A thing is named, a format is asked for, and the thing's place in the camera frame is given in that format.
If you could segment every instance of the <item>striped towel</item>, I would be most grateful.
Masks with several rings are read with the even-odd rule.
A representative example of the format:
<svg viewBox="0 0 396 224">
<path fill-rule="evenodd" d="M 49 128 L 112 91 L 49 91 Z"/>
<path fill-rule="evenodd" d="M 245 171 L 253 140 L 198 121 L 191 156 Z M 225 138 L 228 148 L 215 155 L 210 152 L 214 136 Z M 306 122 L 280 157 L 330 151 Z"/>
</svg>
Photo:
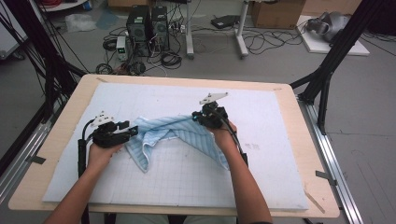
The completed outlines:
<svg viewBox="0 0 396 224">
<path fill-rule="evenodd" d="M 139 134 L 125 143 L 125 147 L 144 173 L 149 170 L 149 159 L 155 144 L 161 139 L 173 137 L 180 138 L 215 160 L 220 166 L 229 169 L 227 160 L 216 145 L 213 134 L 193 121 L 191 115 L 152 120 L 138 118 L 132 124 L 132 126 L 135 125 L 139 127 Z"/>
</svg>

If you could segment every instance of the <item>forearm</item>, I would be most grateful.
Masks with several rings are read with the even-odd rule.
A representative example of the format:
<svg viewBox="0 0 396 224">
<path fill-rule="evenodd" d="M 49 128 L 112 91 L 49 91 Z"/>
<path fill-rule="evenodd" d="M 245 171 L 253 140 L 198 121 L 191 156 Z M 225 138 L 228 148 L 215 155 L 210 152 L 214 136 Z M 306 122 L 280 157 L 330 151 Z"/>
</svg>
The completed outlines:
<svg viewBox="0 0 396 224">
<path fill-rule="evenodd" d="M 224 152 L 230 165 L 236 210 L 240 223 L 272 222 L 271 214 L 262 192 L 237 148 L 228 148 Z"/>
<path fill-rule="evenodd" d="M 79 223 L 99 177 L 100 172 L 87 169 L 45 223 Z"/>
</svg>

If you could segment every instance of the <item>brown box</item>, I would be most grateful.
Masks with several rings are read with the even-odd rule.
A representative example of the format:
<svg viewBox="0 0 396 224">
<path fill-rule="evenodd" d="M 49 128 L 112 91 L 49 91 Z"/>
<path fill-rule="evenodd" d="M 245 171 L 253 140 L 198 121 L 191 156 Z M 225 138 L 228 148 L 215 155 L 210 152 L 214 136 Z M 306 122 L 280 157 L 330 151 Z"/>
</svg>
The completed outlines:
<svg viewBox="0 0 396 224">
<path fill-rule="evenodd" d="M 108 6 L 117 10 L 130 10 L 133 5 L 151 6 L 151 0 L 107 0 Z"/>
<path fill-rule="evenodd" d="M 306 0 L 302 15 L 320 16 L 326 11 L 352 15 L 360 3 L 361 0 Z"/>
<path fill-rule="evenodd" d="M 254 3 L 251 18 L 256 27 L 294 29 L 305 0 L 280 0 L 274 4 Z"/>
</svg>

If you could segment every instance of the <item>wooden table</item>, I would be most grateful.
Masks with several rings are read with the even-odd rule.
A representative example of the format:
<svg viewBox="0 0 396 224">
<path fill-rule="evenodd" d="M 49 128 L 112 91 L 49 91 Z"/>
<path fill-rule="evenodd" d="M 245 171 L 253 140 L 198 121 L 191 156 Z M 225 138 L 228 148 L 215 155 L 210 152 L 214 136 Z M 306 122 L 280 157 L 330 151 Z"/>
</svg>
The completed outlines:
<svg viewBox="0 0 396 224">
<path fill-rule="evenodd" d="M 81 115 L 101 82 L 133 83 L 163 86 L 228 88 L 239 90 L 273 91 L 285 122 L 293 154 L 304 185 L 309 209 L 303 212 L 271 211 L 274 217 L 338 217 L 340 212 L 327 179 L 316 176 L 323 172 L 318 153 L 305 124 L 302 112 L 291 87 L 287 84 L 162 78 L 87 75 L 56 121 L 38 156 L 47 159 L 42 165 L 32 163 L 25 177 L 9 201 L 15 210 L 53 210 L 57 203 L 42 202 L 61 154 L 71 138 Z M 125 204 L 90 204 L 90 211 L 107 213 L 151 213 L 181 215 L 236 216 L 233 208 L 143 206 Z"/>
</svg>

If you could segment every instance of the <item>person's right arm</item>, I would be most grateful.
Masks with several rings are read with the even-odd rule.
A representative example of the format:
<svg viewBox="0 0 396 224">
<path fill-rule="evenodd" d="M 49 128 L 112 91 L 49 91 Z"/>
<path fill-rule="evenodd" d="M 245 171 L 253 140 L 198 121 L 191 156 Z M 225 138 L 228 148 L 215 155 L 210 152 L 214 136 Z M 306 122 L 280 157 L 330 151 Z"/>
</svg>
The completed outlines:
<svg viewBox="0 0 396 224">
<path fill-rule="evenodd" d="M 236 127 L 231 122 L 230 124 L 236 131 Z M 210 130 L 210 132 L 215 135 L 216 143 L 230 166 L 239 223 L 272 223 L 273 220 L 262 192 L 242 159 L 231 134 L 224 127 Z"/>
</svg>

